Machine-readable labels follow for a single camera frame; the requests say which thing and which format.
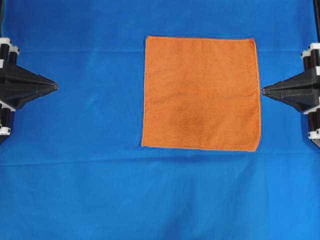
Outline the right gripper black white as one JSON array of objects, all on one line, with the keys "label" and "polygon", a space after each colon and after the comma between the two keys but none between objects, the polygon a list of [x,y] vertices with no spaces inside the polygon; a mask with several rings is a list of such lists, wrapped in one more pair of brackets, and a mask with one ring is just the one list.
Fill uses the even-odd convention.
[{"label": "right gripper black white", "polygon": [[[301,53],[304,72],[262,89],[262,95],[307,116],[308,139],[320,148],[320,44],[311,43]],[[281,91],[311,89],[312,91]]]}]

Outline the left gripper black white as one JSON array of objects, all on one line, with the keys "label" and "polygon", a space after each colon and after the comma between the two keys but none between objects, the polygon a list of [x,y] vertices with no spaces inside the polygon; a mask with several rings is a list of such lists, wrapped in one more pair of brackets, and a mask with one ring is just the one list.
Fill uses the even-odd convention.
[{"label": "left gripper black white", "polygon": [[[12,133],[16,110],[58,90],[54,81],[17,66],[20,50],[8,37],[0,38],[0,143]],[[7,86],[9,81],[46,86]]]}]

